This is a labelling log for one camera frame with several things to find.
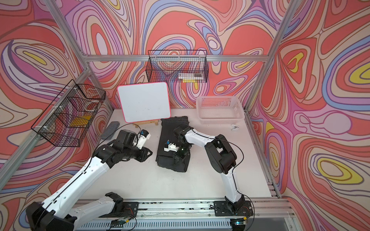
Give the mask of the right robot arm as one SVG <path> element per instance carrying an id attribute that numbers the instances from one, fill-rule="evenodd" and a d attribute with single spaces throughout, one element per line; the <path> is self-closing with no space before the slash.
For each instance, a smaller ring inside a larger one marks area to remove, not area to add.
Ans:
<path id="1" fill-rule="evenodd" d="M 238 191 L 234 173 L 237 155 L 225 136 L 206 135 L 189 125 L 179 125 L 174 129 L 174 135 L 180 143 L 177 153 L 188 151 L 193 145 L 205 149 L 211 166 L 220 174 L 224 185 L 226 208 L 223 211 L 236 215 L 243 207 L 245 196 Z"/>

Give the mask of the black long pants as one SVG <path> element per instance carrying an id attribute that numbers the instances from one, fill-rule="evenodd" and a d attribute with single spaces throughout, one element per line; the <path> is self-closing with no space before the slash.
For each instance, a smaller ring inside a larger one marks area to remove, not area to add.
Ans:
<path id="1" fill-rule="evenodd" d="M 189 125 L 188 117 L 171 117 L 161 119 L 161 136 L 157 150 L 156 162 L 159 167 L 167 168 L 175 172 L 186 172 L 190 162 L 190 156 L 181 160 L 173 157 L 173 152 L 165 152 L 164 144 L 167 141 L 175 143 L 177 146 L 182 145 L 175 136 L 174 130 L 180 125 Z"/>

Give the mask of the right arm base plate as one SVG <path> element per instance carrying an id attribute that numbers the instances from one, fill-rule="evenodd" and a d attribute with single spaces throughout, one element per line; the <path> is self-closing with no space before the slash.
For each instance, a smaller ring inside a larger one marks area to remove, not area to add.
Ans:
<path id="1" fill-rule="evenodd" d="M 214 201 L 210 208 L 214 210 L 214 214 L 217 217 L 252 217 L 254 215 L 254 209 L 251 205 L 251 201 L 243 201 L 242 204 L 236 203 L 235 205 L 227 201 Z"/>

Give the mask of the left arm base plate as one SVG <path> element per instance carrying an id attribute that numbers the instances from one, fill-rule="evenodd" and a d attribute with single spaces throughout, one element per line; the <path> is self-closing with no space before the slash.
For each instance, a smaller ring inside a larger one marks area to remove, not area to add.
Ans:
<path id="1" fill-rule="evenodd" d="M 136 217 L 138 213 L 138 207 L 138 202 L 117 202 L 108 216 L 113 218 L 131 216 Z"/>

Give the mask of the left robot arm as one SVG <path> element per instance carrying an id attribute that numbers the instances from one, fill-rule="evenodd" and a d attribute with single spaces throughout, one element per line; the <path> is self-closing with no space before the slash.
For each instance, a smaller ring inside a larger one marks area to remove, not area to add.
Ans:
<path id="1" fill-rule="evenodd" d="M 80 197 L 107 171 L 123 160 L 145 162 L 153 153 L 144 145 L 150 138 L 147 130 L 135 133 L 121 130 L 116 139 L 98 147 L 89 161 L 57 192 L 43 202 L 33 202 L 26 216 L 33 231 L 75 231 L 101 216 L 133 217 L 123 198 L 109 192 L 104 197 L 75 208 Z"/>

